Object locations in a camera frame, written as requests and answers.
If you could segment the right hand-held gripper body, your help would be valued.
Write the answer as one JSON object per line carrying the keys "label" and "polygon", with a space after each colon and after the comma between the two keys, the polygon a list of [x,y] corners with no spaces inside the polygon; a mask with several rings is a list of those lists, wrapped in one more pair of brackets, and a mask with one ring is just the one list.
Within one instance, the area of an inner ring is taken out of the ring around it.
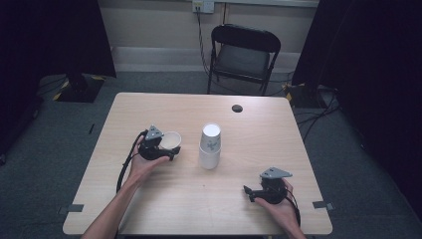
{"label": "right hand-held gripper body", "polygon": [[258,197],[263,198],[270,204],[279,204],[284,199],[291,201],[288,197],[289,190],[283,181],[284,177],[291,174],[276,167],[270,167],[260,174],[263,190]]}

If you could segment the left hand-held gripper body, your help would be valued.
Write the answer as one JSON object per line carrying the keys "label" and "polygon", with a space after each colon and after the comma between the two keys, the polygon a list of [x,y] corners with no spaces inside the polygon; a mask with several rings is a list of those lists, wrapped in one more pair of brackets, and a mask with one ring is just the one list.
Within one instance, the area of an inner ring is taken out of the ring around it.
{"label": "left hand-held gripper body", "polygon": [[141,133],[143,136],[140,145],[138,146],[138,153],[146,160],[156,160],[162,156],[168,156],[170,159],[174,158],[172,149],[161,149],[159,147],[163,133],[154,124],[149,129]]}

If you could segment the person's left hand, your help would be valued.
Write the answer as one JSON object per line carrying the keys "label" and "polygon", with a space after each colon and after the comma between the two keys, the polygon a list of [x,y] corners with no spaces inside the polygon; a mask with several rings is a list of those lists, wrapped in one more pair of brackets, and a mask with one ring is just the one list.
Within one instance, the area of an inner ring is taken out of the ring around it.
{"label": "person's left hand", "polygon": [[125,184],[134,185],[135,187],[142,185],[155,167],[170,160],[168,156],[162,156],[155,160],[144,159],[138,152],[138,147],[142,141],[143,136],[135,143],[134,150],[131,154],[129,175],[125,182]]}

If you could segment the person's right hand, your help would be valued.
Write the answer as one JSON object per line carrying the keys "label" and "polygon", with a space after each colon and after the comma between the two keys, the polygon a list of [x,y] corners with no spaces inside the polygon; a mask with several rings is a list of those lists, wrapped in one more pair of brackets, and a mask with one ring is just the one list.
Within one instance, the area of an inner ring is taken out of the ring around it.
{"label": "person's right hand", "polygon": [[293,233],[295,230],[301,230],[292,196],[293,187],[285,179],[282,179],[282,181],[285,184],[288,193],[287,197],[279,204],[271,204],[259,197],[255,199],[255,202],[264,207],[286,233]]}

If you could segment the white paper cup grey print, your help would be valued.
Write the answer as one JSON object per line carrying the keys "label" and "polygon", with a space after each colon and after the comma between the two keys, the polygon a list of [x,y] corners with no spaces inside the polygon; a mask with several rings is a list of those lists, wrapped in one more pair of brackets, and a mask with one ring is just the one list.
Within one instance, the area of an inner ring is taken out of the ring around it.
{"label": "white paper cup grey print", "polygon": [[221,148],[221,128],[217,123],[203,126],[200,147],[207,153],[214,153]]}

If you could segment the grey tape tab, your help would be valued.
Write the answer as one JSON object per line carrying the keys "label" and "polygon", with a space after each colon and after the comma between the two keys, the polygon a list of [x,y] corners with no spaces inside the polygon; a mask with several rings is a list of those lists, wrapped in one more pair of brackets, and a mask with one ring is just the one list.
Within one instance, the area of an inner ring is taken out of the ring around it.
{"label": "grey tape tab", "polygon": [[327,211],[334,210],[335,207],[331,202],[324,202],[324,201],[314,201],[313,202],[314,209],[325,208]]}
{"label": "grey tape tab", "polygon": [[82,212],[83,209],[83,204],[70,204],[68,206],[60,207],[58,213],[61,215],[67,215],[69,212]]}

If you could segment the black stand base yellow tape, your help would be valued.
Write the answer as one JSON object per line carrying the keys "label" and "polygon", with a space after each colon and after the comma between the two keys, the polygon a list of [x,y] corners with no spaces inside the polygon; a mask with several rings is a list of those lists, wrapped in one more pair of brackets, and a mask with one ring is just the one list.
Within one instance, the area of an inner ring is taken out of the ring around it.
{"label": "black stand base yellow tape", "polygon": [[286,99],[295,109],[326,109],[327,105],[317,90],[310,89],[305,84],[292,86],[283,85]]}
{"label": "black stand base yellow tape", "polygon": [[105,79],[100,76],[66,74],[66,81],[54,95],[56,102],[93,103]]}

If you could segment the black folding chair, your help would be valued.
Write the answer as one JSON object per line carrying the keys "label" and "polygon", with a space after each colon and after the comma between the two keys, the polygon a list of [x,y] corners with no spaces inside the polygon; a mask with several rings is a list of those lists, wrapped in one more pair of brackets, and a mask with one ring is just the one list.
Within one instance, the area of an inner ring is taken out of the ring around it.
{"label": "black folding chair", "polygon": [[212,51],[207,93],[220,76],[260,85],[265,94],[281,50],[279,38],[266,30],[223,24],[211,32]]}

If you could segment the black curtain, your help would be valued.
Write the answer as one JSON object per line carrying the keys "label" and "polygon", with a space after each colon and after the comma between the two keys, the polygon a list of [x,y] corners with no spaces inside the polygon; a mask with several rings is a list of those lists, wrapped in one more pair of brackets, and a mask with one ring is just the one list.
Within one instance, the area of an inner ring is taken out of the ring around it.
{"label": "black curtain", "polygon": [[99,0],[0,0],[0,155],[66,74],[116,76]]}
{"label": "black curtain", "polygon": [[337,91],[422,220],[422,0],[319,0],[293,82]]}

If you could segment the white wall socket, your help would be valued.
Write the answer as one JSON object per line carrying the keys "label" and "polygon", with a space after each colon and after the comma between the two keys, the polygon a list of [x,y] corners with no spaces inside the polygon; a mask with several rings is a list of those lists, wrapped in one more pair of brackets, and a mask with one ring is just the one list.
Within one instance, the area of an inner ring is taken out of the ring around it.
{"label": "white wall socket", "polygon": [[215,10],[215,2],[210,0],[192,0],[192,12],[213,14]]}

